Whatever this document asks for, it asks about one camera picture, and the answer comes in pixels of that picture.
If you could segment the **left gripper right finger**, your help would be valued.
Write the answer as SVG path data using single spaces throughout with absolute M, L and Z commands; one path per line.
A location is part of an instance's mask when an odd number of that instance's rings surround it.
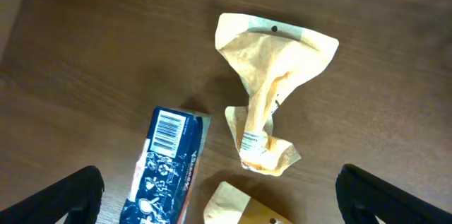
M 451 214 L 375 175 L 345 164 L 335 182 L 338 208 L 347 224 L 450 223 Z

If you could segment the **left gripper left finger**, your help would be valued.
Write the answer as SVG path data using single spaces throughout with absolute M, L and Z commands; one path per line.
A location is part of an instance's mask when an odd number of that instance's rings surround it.
M 95 224 L 105 183 L 93 165 L 65 177 L 1 211 L 1 222 Z

